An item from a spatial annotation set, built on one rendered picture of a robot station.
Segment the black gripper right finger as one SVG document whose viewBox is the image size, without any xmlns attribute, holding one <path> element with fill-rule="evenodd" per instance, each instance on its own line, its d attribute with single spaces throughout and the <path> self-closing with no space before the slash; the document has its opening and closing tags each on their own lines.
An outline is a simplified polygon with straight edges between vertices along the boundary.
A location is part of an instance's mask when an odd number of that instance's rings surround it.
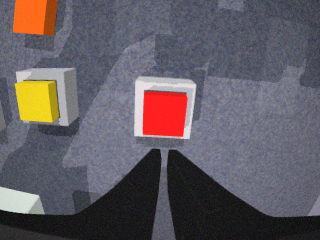
<svg viewBox="0 0 320 240">
<path fill-rule="evenodd" d="M 264 215 L 176 149 L 168 151 L 167 179 L 176 240 L 320 240 L 320 215 Z"/>
</svg>

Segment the orange block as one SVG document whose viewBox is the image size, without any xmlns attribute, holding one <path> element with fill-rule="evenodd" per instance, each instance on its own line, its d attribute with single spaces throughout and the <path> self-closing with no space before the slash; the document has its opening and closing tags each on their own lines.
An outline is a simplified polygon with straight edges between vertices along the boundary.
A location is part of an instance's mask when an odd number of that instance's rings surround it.
<svg viewBox="0 0 320 240">
<path fill-rule="evenodd" d="M 55 36 L 59 0 L 16 0 L 13 32 Z"/>
</svg>

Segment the blue button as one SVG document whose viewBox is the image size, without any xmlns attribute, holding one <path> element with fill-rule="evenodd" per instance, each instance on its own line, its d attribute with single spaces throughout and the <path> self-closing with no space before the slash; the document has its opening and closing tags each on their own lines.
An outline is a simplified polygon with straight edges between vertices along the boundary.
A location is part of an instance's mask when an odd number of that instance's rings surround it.
<svg viewBox="0 0 320 240">
<path fill-rule="evenodd" d="M 3 116 L 3 108 L 1 108 L 1 100 L 0 100 L 0 131 L 3 131 L 5 129 L 5 119 Z"/>
</svg>

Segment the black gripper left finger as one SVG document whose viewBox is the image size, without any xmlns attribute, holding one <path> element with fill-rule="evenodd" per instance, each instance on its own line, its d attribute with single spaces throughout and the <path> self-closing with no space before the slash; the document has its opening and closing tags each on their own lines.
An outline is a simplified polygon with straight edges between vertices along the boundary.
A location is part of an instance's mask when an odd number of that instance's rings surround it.
<svg viewBox="0 0 320 240">
<path fill-rule="evenodd" d="M 115 188 L 75 215 L 0 209 L 0 240 L 152 240 L 160 169 L 160 149 L 151 149 Z"/>
</svg>

